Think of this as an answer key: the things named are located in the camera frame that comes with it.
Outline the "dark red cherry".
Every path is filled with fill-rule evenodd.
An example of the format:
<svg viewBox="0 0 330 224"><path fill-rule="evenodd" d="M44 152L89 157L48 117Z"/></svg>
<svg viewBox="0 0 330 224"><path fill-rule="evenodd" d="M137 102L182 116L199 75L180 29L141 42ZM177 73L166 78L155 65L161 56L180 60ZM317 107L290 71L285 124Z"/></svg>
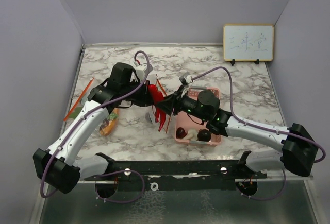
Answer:
<svg viewBox="0 0 330 224"><path fill-rule="evenodd" d="M184 128L182 128L182 127L177 128L176 137L178 139L183 139L186 135L187 135L187 132L185 131Z"/></svg>

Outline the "dark mangosteen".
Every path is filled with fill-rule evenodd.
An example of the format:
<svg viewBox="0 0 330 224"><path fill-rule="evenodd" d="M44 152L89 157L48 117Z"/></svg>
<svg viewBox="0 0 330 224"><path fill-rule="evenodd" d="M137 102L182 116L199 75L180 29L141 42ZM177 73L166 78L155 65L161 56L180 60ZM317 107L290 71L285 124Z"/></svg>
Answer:
<svg viewBox="0 0 330 224"><path fill-rule="evenodd" d="M210 142L212 138L212 133L206 129L201 129L198 132L198 140L201 142Z"/></svg>

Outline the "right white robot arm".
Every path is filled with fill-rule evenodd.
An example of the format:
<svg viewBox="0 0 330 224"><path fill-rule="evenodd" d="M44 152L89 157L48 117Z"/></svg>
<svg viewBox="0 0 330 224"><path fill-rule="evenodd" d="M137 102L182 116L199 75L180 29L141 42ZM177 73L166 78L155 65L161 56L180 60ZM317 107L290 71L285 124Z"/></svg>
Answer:
<svg viewBox="0 0 330 224"><path fill-rule="evenodd" d="M185 112L194 116L205 122L206 129L215 135L239 137L270 147L270 151L255 157L248 155L237 165L237 173L242 178L249 178L256 171L281 167L301 177L311 173L318 149L299 124L279 127L234 117L220 108L220 100L210 90L199 92L197 99L176 91L156 103L156 107L168 115Z"/></svg>

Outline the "white garlic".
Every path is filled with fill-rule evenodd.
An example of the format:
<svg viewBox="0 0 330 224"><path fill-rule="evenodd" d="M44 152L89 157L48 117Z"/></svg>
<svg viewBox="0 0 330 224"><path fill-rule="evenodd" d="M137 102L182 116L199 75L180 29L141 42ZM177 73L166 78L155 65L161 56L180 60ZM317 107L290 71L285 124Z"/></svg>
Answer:
<svg viewBox="0 0 330 224"><path fill-rule="evenodd" d="M195 129L189 129L187 135L184 137L185 140L197 141L198 132Z"/></svg>

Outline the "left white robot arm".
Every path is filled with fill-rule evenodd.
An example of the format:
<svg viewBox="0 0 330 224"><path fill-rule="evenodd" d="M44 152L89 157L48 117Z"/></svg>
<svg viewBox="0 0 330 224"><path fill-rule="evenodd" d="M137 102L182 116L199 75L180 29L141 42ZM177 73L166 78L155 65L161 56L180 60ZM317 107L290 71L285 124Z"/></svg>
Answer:
<svg viewBox="0 0 330 224"><path fill-rule="evenodd" d="M91 88L78 116L60 138L48 149L34 152L32 159L41 186L48 183L67 194L81 179L98 175L108 180L113 176L114 167L106 158L96 155L79 164L77 155L97 126L123 101L139 107L153 105L148 79L152 70L149 63L130 65L118 62L106 80Z"/></svg>

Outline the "green leaf vegetable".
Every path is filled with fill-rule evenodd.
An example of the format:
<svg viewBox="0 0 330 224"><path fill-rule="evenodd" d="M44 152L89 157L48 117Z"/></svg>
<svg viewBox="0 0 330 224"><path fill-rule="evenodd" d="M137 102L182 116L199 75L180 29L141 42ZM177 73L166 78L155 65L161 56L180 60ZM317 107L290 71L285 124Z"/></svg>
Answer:
<svg viewBox="0 0 330 224"><path fill-rule="evenodd" d="M82 111L83 106L78 106L76 108L72 108L68 113L68 119L75 119L79 116L79 113Z"/></svg>

